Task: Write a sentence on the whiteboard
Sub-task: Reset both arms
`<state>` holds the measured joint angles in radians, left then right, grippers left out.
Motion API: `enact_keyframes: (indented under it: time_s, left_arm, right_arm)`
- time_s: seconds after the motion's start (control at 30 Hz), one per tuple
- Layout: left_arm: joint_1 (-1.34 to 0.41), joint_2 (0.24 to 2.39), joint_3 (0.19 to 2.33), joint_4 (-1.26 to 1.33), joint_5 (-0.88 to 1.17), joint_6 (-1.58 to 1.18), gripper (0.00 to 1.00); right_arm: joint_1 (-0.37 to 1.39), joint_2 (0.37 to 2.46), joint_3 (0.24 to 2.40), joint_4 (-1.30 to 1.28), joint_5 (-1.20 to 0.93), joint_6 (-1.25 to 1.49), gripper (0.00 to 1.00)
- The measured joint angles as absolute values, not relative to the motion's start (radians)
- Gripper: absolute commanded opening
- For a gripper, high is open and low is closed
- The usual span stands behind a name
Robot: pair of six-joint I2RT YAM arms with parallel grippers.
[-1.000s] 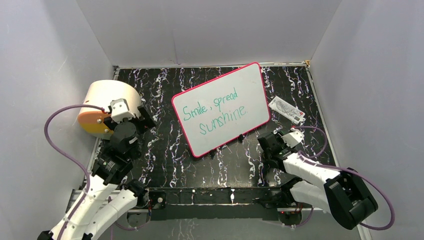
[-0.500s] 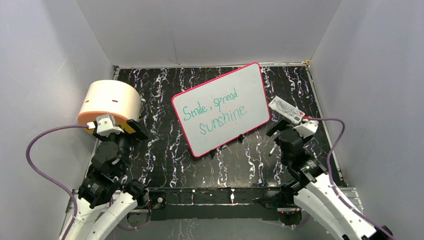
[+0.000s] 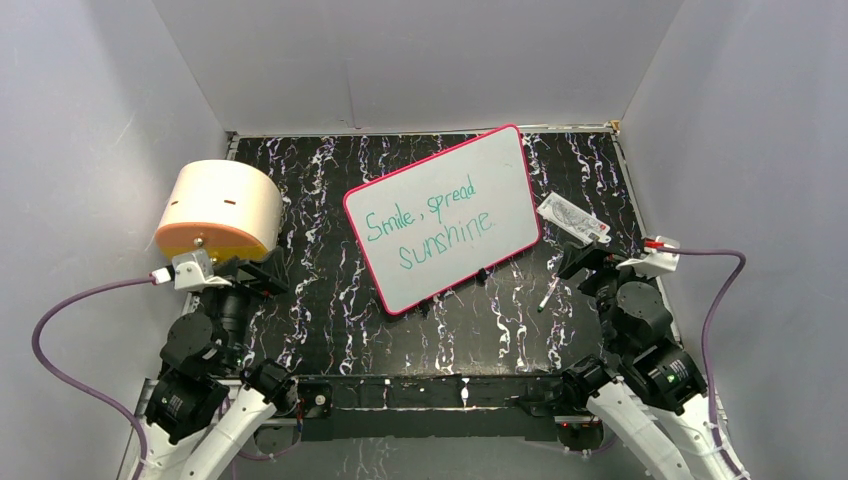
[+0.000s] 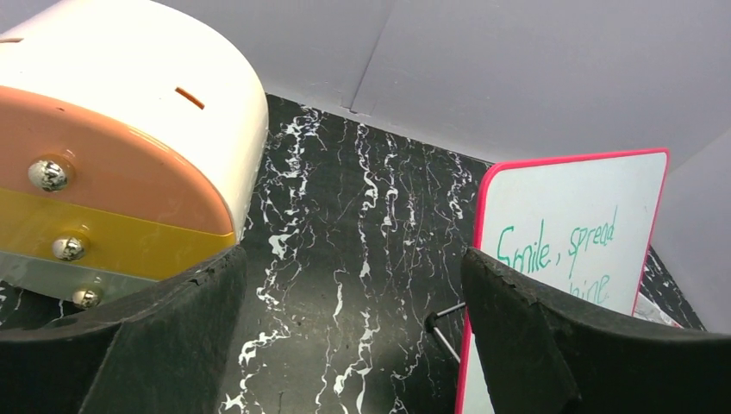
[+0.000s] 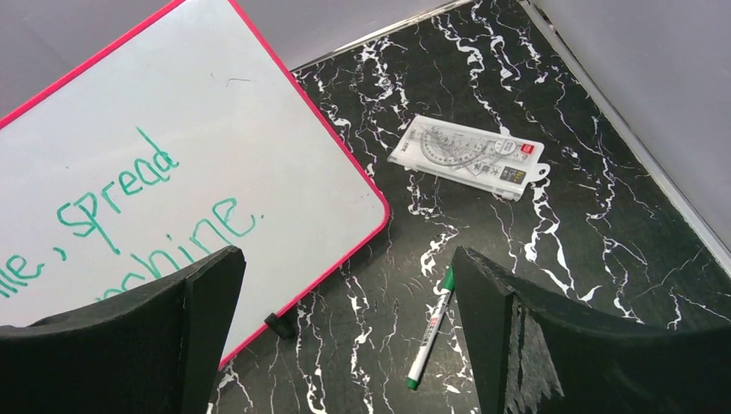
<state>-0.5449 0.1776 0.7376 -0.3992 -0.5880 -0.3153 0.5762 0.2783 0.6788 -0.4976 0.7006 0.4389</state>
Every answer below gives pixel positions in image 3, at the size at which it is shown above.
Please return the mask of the green white marker pen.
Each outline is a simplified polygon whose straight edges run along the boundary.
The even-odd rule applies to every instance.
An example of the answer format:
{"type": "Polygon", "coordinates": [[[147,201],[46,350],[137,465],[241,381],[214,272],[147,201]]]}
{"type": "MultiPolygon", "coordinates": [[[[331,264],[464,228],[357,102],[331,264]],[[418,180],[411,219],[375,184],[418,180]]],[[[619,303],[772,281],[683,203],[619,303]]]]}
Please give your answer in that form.
{"type": "Polygon", "coordinates": [[[539,304],[537,306],[537,312],[538,313],[543,312],[545,310],[545,308],[547,307],[547,304],[549,303],[551,297],[554,295],[554,293],[557,290],[557,286],[559,284],[559,281],[560,281],[559,277],[554,277],[552,279],[552,281],[550,282],[550,285],[548,286],[547,291],[545,292],[543,298],[541,299],[541,301],[539,302],[539,304]]]}

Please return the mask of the pink framed whiteboard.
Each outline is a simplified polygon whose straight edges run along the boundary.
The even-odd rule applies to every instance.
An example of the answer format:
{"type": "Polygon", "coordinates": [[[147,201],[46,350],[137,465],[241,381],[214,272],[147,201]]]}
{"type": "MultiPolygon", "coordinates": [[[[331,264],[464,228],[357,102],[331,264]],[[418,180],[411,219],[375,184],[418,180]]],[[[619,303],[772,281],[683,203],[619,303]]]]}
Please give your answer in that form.
{"type": "Polygon", "coordinates": [[[391,315],[541,238],[522,135],[515,125],[353,188],[343,207],[391,315]]]}

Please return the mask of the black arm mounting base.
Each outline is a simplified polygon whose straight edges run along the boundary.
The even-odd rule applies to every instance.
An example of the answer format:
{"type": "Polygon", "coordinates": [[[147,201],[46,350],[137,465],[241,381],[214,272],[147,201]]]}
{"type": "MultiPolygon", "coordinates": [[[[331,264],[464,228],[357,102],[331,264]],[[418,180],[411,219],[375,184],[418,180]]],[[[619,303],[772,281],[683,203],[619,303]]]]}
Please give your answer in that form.
{"type": "Polygon", "coordinates": [[[549,373],[463,376],[302,376],[298,407],[250,437],[259,454],[296,440],[496,438],[549,442],[581,452],[607,439],[549,373]]]}

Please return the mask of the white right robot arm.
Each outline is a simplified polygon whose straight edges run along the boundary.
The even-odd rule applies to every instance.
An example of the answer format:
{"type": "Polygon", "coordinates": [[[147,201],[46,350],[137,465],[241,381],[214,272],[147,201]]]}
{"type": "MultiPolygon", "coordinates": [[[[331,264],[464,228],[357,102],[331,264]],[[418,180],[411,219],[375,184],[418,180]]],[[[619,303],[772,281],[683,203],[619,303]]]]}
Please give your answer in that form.
{"type": "Polygon", "coordinates": [[[657,236],[639,258],[603,245],[567,243],[557,270],[570,279],[589,276],[579,291],[593,298],[611,367],[589,355],[563,373],[565,405],[597,417],[635,455],[652,479],[748,479],[722,427],[710,361],[696,364],[673,339],[670,310],[654,281],[676,271],[683,256],[728,256],[737,265],[712,301],[702,327],[701,351],[721,300],[746,265],[730,249],[684,249],[657,236]]]}

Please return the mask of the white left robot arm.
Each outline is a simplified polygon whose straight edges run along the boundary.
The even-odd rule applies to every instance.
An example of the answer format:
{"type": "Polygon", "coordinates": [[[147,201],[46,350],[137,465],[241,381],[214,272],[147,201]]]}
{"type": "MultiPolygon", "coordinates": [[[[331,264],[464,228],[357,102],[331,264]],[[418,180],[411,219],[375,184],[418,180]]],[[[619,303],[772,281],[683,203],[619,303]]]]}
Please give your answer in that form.
{"type": "Polygon", "coordinates": [[[296,412],[298,382],[272,359],[243,363],[254,300],[287,292],[284,251],[222,263],[206,250],[178,254],[156,283],[201,299],[170,327],[160,373],[142,417],[139,479],[215,479],[272,416],[296,412]]]}

